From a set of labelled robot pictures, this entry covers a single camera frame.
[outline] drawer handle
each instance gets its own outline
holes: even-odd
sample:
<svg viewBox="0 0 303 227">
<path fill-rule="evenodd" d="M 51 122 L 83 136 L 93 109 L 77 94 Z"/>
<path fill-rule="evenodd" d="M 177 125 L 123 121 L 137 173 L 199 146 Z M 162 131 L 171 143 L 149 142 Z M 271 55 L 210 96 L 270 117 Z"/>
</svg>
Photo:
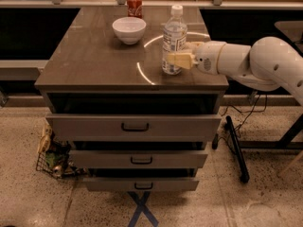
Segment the drawer handle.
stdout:
<svg viewBox="0 0 303 227">
<path fill-rule="evenodd" d="M 151 183 L 151 185 L 142 184 L 141 186 L 138 183 L 134 184 L 134 188 L 136 190 L 151 190 L 152 187 L 153 187 L 152 183 Z"/>
<path fill-rule="evenodd" d="M 124 123 L 121 124 L 121 129 L 124 131 L 148 131 L 150 128 L 150 124 L 147 123 L 144 128 L 133 128 L 133 127 L 126 127 Z"/>
<path fill-rule="evenodd" d="M 134 165 L 149 165 L 152 163 L 152 157 L 150 159 L 134 159 L 132 156 L 131 163 Z"/>
</svg>

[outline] black cable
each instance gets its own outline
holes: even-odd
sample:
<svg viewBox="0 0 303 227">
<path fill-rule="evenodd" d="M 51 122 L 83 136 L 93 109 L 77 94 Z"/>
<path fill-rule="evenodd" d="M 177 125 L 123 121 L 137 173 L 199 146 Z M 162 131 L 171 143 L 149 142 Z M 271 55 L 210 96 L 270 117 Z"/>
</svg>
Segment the black cable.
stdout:
<svg viewBox="0 0 303 227">
<path fill-rule="evenodd" d="M 255 111 L 255 107 L 257 106 L 257 103 L 258 103 L 258 100 L 260 99 L 261 95 L 258 95 L 258 98 L 256 99 L 252 109 L 250 111 L 241 111 L 239 110 L 237 107 L 233 106 L 233 105 L 228 105 L 224 111 L 224 113 L 222 114 L 222 116 L 226 115 L 227 111 L 228 111 L 228 108 L 229 107 L 232 107 L 233 109 L 235 109 L 238 113 L 240 114 L 247 114 L 248 115 L 244 118 L 244 120 L 238 125 L 235 127 L 235 132 L 238 133 L 238 137 L 241 138 L 241 134 L 240 134 L 240 129 L 241 127 L 245 124 L 245 122 L 247 121 L 248 117 L 252 114 L 252 113 L 262 113 L 266 110 L 267 108 L 267 95 L 265 95 L 265 103 L 264 103 L 264 108 L 262 110 L 259 110 L 259 111 Z M 230 149 L 230 151 L 233 153 L 233 154 L 236 154 L 235 150 L 233 150 L 233 148 L 230 146 L 230 144 L 228 143 L 229 139 L 230 139 L 230 134 L 228 134 L 227 136 L 227 139 L 224 138 L 224 137 L 220 137 L 218 139 L 218 142 L 219 140 L 223 139 L 224 142 L 227 144 L 228 148 Z"/>
</svg>

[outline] speckled floor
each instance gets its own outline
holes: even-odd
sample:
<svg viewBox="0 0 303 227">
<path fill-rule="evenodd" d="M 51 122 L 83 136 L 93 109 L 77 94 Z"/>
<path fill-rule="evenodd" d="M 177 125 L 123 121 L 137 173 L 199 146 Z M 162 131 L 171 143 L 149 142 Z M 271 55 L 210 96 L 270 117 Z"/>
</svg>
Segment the speckled floor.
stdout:
<svg viewBox="0 0 303 227">
<path fill-rule="evenodd" d="M 43 107 L 0 109 L 0 227 L 130 226 L 137 204 L 128 193 L 88 192 L 81 181 L 57 181 L 35 170 L 47 112 Z M 302 107 L 267 107 L 247 119 L 241 137 L 278 140 L 302 113 Z M 247 116 L 232 108 L 227 114 L 235 125 Z M 244 150 L 249 183 L 240 182 L 238 162 L 224 140 L 216 150 L 208 144 L 205 152 L 196 191 L 151 192 L 147 198 L 145 205 L 158 226 L 302 226 L 303 159 L 283 178 L 277 176 L 298 150 Z M 152 224 L 142 212 L 135 226 Z"/>
</svg>

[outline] bottle cap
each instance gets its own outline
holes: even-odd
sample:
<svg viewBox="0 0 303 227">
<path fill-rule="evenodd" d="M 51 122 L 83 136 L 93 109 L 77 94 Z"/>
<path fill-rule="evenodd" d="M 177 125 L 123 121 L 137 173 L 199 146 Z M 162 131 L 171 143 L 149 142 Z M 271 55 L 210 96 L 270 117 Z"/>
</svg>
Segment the bottle cap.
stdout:
<svg viewBox="0 0 303 227">
<path fill-rule="evenodd" d="M 171 15 L 182 15 L 182 14 L 183 14 L 183 6 L 173 5 L 171 7 Z"/>
</svg>

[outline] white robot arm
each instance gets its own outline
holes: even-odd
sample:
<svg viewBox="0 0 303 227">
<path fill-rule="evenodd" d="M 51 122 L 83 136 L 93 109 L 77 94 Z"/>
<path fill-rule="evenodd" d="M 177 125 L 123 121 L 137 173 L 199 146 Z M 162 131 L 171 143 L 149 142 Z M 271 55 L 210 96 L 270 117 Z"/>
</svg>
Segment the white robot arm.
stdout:
<svg viewBox="0 0 303 227">
<path fill-rule="evenodd" d="M 237 82 L 260 90 L 287 90 L 303 105 L 303 59 L 286 42 L 265 37 L 253 44 L 227 44 L 210 41 L 189 43 L 187 50 L 169 53 L 168 61 L 203 73 L 223 74 Z"/>
</svg>

